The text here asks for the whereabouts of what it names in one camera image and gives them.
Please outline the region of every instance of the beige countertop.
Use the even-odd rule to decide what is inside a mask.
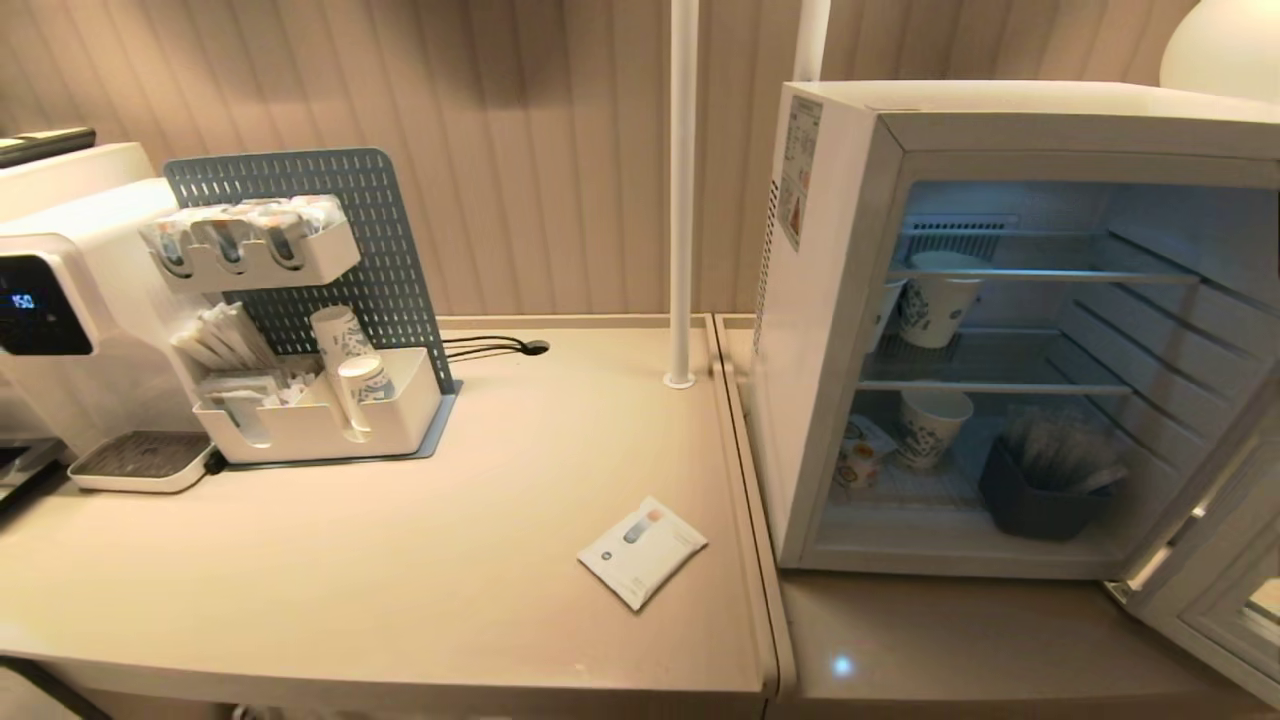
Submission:
[[[718,319],[745,389],[753,318]],[[778,717],[1276,716],[1097,583],[786,571],[780,585]]]
[[[445,322],[552,350],[457,363],[430,460],[44,497],[0,532],[0,653],[192,700],[759,701],[776,662],[714,337],[695,318],[698,383],[672,391],[666,322]],[[648,495],[710,542],[634,614],[575,555]]]

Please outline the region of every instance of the beige wall panel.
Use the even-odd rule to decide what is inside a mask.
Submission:
[[[0,0],[0,133],[374,145],[442,313],[662,311],[667,1]],[[1155,83],[1193,5],[833,0],[823,77]],[[753,306],[799,6],[701,1],[698,310]]]

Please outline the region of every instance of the sticker label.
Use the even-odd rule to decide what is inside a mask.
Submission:
[[[787,145],[782,151],[782,187],[778,208],[782,211],[782,229],[791,247],[800,250],[804,229],[804,206],[809,197],[809,178],[813,174],[813,154],[818,147],[818,126],[822,123],[822,104],[800,97],[791,99],[787,120]]]

